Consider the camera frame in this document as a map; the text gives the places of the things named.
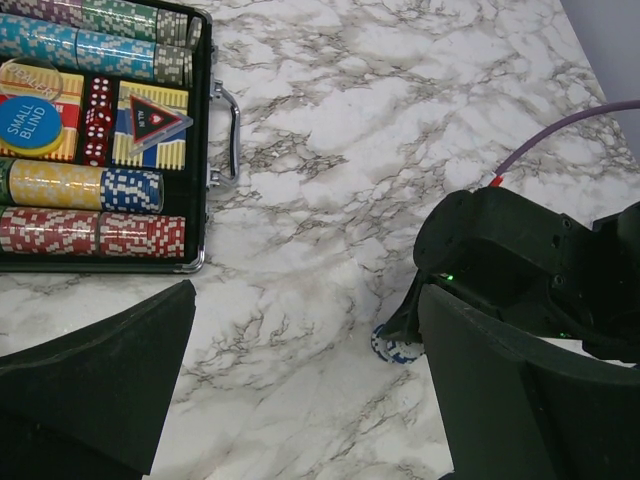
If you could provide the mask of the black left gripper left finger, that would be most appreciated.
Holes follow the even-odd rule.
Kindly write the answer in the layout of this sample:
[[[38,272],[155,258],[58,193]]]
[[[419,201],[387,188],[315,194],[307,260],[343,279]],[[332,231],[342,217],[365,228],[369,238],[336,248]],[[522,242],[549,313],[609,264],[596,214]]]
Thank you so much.
[[[185,280],[116,315],[2,357],[2,478],[148,475],[195,297]]]

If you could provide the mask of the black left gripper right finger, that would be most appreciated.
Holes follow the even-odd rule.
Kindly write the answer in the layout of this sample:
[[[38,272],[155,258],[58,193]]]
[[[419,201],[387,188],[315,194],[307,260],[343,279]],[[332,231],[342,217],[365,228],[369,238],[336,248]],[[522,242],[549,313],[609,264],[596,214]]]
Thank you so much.
[[[423,287],[420,331],[452,479],[636,479],[639,373]]]

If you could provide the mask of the red triangular dealer button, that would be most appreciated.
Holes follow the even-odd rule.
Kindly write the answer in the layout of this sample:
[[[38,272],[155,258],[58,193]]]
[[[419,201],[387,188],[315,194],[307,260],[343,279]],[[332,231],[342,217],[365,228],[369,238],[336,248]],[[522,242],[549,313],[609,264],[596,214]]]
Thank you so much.
[[[131,155],[137,155],[193,125],[193,119],[151,99],[129,95],[127,132],[132,136]]]

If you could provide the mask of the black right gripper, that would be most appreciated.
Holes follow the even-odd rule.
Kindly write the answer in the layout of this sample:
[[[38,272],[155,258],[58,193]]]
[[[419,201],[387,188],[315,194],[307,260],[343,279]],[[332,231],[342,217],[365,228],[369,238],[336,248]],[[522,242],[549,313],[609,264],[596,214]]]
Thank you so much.
[[[423,223],[417,273],[382,326],[418,343],[418,303],[432,284],[538,337],[581,341],[601,360],[639,361],[639,206],[587,228],[504,188],[456,191]]]

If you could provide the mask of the blue white poker chip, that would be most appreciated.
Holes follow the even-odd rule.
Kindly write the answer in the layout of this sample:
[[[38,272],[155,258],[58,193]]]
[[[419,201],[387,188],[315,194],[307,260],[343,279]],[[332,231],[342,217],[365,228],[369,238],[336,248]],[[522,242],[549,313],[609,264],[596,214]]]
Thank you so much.
[[[422,343],[385,340],[380,336],[383,325],[377,326],[370,338],[370,345],[377,357],[387,363],[411,364],[424,354]]]

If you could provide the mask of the black poker set case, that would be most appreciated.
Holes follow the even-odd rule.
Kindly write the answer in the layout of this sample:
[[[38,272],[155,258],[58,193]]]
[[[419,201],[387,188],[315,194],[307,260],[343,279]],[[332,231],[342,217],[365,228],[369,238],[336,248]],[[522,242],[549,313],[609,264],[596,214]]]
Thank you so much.
[[[206,193],[239,176],[240,111],[213,78],[212,16],[167,1],[5,1],[1,65],[47,60],[63,77],[62,141],[1,143],[6,273],[174,273],[205,259]],[[129,95],[193,119],[137,155]]]

